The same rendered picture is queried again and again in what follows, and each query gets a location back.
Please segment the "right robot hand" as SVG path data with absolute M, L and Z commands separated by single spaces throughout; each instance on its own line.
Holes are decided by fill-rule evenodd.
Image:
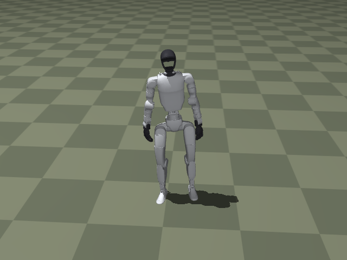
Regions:
M 153 142 L 153 139 L 151 138 L 150 132 L 149 132 L 150 124 L 147 124 L 147 125 L 146 125 L 146 128 L 143 126 L 143 129 L 144 129 L 144 137 L 145 137 L 149 142 Z

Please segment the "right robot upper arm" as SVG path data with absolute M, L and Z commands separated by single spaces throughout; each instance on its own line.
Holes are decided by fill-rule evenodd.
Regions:
M 153 102 L 153 97 L 155 93 L 155 87 L 157 85 L 157 76 L 148 78 L 146 84 L 146 109 L 153 109 L 155 102 Z

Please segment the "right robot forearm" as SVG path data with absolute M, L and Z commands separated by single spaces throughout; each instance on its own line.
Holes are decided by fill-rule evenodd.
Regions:
M 147 124 L 150 124 L 151 126 L 151 114 L 152 114 L 152 109 L 146 109 L 146 102 L 144 106 L 144 122 L 143 126 L 146 128 Z

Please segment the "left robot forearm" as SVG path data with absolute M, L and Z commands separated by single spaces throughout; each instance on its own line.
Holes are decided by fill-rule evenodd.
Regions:
M 196 105 L 192 105 L 191 108 L 192 108 L 192 111 L 193 111 L 193 114 L 194 114 L 194 121 L 197 120 L 198 122 L 198 125 L 202 123 L 202 114 L 201 114 L 201 111 L 200 111 L 200 103 L 198 101 L 198 98 L 195 97 L 195 103 Z

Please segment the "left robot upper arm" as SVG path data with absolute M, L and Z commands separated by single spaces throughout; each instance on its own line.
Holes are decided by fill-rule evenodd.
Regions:
M 190 73 L 182 73 L 184 82 L 187 84 L 187 89 L 190 97 L 188 98 L 189 105 L 196 105 L 195 97 L 196 96 L 196 86 L 193 76 Z

